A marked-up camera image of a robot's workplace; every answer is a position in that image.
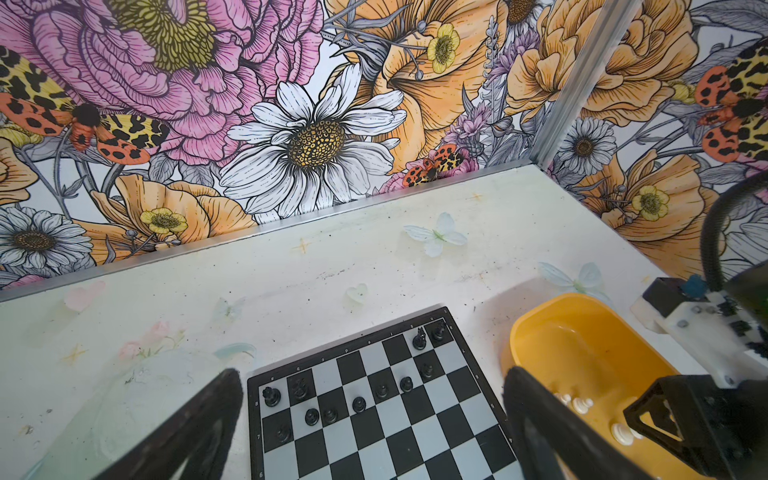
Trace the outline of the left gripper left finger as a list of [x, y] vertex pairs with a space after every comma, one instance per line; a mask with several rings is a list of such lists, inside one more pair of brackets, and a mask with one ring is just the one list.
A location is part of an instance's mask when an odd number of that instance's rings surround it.
[[99, 479], [220, 479], [243, 403], [239, 372], [227, 368]]

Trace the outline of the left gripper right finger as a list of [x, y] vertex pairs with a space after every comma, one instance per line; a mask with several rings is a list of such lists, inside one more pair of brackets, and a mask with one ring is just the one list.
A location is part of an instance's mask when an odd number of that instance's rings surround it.
[[503, 405], [512, 448], [527, 479], [647, 479], [649, 475], [614, 449], [524, 368], [506, 374]]

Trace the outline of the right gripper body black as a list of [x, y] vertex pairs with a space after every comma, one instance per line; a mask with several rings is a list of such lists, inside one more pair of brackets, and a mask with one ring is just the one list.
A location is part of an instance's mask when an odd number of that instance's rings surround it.
[[720, 388], [706, 375], [656, 380], [623, 410], [628, 426], [697, 473], [767, 477], [767, 382]]

